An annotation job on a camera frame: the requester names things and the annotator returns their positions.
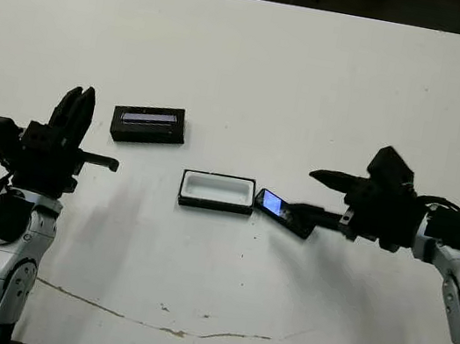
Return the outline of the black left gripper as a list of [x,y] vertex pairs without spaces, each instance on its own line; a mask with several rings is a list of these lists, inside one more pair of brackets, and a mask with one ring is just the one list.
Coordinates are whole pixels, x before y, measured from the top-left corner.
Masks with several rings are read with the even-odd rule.
[[20,138],[12,182],[19,188],[49,197],[72,193],[85,163],[119,169],[116,159],[79,148],[93,117],[93,87],[76,86],[55,106],[47,125],[31,122]]

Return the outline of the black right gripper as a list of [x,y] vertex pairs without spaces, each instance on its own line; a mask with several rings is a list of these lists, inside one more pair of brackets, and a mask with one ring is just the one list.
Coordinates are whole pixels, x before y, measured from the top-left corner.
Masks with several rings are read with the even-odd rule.
[[344,203],[348,217],[306,203],[293,203],[290,210],[299,225],[318,226],[339,231],[346,225],[348,237],[364,237],[395,253],[401,247],[410,248],[422,221],[424,205],[406,190],[400,193],[380,187],[369,178],[333,170],[313,170],[309,176],[329,189],[346,193]]

